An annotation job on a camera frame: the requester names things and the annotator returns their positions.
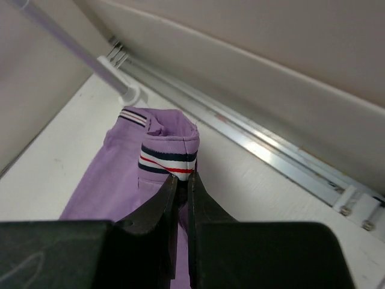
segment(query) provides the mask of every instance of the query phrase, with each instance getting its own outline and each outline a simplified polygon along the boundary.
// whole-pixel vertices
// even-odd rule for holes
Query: white surface
[[[384,1],[106,2],[170,19],[385,107]]]
[[[149,107],[173,106],[145,87]],[[0,180],[0,220],[56,219],[121,110],[92,76]],[[207,191],[239,220],[314,220],[338,237],[358,288],[376,288],[385,244],[201,123],[199,172]]]

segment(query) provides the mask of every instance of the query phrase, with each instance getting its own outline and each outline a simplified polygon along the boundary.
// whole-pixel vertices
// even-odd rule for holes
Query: purple garment
[[[197,127],[181,111],[125,107],[60,219],[120,220],[150,199],[170,172],[187,180],[198,147]],[[186,206],[179,214],[187,219]],[[171,287],[189,288],[187,234],[180,225],[177,238]]]

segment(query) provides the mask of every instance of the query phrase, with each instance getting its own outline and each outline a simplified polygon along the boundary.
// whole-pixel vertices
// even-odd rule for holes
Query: red white and blue stripe
[[[166,154],[142,145],[139,168],[153,173],[171,173],[181,181],[187,181],[195,169],[197,152],[194,154]]]
[[[130,122],[136,123],[137,125],[142,126],[143,128],[146,126],[147,118],[145,116],[142,116],[139,113],[129,111],[127,109],[123,109],[119,117],[129,120]]]

